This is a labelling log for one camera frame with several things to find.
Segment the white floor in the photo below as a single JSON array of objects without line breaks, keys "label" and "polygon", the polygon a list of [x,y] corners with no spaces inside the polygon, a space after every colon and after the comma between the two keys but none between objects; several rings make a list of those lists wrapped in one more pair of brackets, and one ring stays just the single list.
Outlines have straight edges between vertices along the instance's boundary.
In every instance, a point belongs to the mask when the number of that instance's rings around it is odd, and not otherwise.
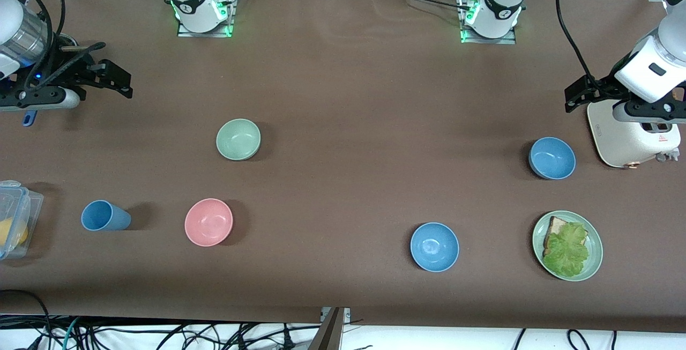
[{"label": "white floor", "polygon": [[[192,326],[202,330],[206,325]],[[220,325],[218,331],[221,339],[228,338],[237,330],[238,325]],[[125,330],[171,330],[174,326],[126,326]],[[257,326],[245,339],[258,338],[267,333],[282,330],[281,324],[270,323]],[[206,331],[215,338],[213,331]],[[316,330],[292,331],[294,343],[304,342],[314,337]],[[591,350],[610,350],[611,331],[581,331],[588,341]],[[341,350],[358,350],[369,347],[370,350],[431,350],[450,349],[467,350],[512,350],[519,330],[516,329],[470,329],[438,328],[409,326],[346,326]],[[36,338],[35,330],[0,330],[0,350],[27,348]],[[164,334],[132,334],[107,331],[98,334],[101,342],[111,350],[152,350],[165,337]],[[278,342],[282,335],[273,337]],[[162,350],[179,349],[184,341],[179,334],[167,341]],[[584,350],[577,340],[576,347]],[[39,350],[47,350],[45,343]],[[271,350],[275,343],[264,340],[250,346],[250,350]],[[676,333],[642,333],[620,331],[617,335],[616,350],[645,350],[647,348],[677,349],[686,348],[686,334]],[[199,341],[189,346],[189,350],[211,350],[210,342]],[[566,340],[566,330],[529,329],[519,345],[519,350],[570,349]]]}]

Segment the pink bowl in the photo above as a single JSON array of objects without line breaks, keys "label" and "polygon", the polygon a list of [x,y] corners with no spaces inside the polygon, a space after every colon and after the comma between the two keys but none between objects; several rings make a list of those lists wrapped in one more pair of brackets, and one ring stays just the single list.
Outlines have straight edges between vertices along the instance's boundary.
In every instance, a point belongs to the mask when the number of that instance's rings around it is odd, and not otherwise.
[{"label": "pink bowl", "polygon": [[186,236],[200,247],[221,243],[233,228],[233,214],[223,201],[208,198],[198,201],[186,215]]}]

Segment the yellow food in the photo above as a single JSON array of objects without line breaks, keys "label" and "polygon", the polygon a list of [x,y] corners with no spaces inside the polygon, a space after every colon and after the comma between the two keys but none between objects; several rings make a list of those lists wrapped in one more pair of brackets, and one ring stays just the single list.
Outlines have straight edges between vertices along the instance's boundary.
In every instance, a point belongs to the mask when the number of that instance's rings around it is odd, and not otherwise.
[{"label": "yellow food", "polygon": [[[10,228],[11,227],[12,227],[12,218],[0,221],[0,242],[2,242],[2,244],[7,243],[7,237],[10,234]],[[21,231],[21,235],[19,236],[19,242],[17,243],[17,245],[24,243],[28,236],[29,236],[29,233],[26,230],[26,227],[24,227],[24,230]]]}]

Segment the lettuce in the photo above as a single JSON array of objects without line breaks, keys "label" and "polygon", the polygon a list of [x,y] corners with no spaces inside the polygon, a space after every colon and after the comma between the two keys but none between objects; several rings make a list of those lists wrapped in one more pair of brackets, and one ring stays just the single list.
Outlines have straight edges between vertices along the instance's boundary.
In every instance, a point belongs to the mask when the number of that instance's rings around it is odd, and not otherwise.
[{"label": "lettuce", "polygon": [[551,233],[547,240],[549,253],[543,257],[543,263],[563,277],[581,274],[584,260],[588,258],[588,248],[581,243],[586,235],[581,223],[567,223],[560,233]]}]

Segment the green bowl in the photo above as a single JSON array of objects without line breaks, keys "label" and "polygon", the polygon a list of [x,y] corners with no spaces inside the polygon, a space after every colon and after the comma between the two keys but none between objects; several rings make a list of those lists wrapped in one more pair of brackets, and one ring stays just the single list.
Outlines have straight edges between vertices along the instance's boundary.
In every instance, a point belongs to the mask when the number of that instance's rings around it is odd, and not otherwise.
[{"label": "green bowl", "polygon": [[217,149],[233,161],[247,160],[255,155],[261,141],[257,125],[243,118],[228,121],[217,133]]},{"label": "green bowl", "polygon": [[[584,229],[588,231],[588,237],[586,238],[586,248],[588,248],[588,259],[584,260],[584,269],[581,270],[581,274],[574,275],[573,277],[564,277],[552,272],[543,263],[543,250],[546,248],[544,243],[546,241],[546,234],[548,232],[548,227],[550,226],[550,218],[552,216],[557,216],[564,221],[569,221],[572,223],[581,223],[584,225]],[[534,234],[532,236],[532,242],[534,245],[534,254],[539,260],[539,263],[556,277],[563,279],[565,281],[585,281],[586,279],[595,275],[595,273],[600,268],[602,263],[602,242],[600,241],[600,235],[598,231],[593,228],[591,223],[580,215],[569,211],[552,211],[546,213],[539,222],[534,226]]]}]

